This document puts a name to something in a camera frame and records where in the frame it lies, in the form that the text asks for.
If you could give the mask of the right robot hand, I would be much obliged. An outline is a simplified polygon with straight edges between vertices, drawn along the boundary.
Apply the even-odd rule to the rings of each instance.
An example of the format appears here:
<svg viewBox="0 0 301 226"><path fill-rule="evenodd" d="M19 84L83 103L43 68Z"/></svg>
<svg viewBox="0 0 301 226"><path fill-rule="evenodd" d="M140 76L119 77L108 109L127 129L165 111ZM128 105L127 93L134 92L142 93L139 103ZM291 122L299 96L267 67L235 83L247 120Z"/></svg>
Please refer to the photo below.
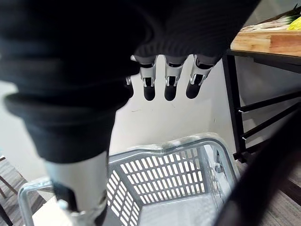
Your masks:
<svg viewBox="0 0 301 226"><path fill-rule="evenodd" d="M3 0L0 79L18 91L7 110L23 119L55 196L74 224L102 226L108 153L129 78L153 83L194 54L211 68L255 10L257 0Z"/></svg>

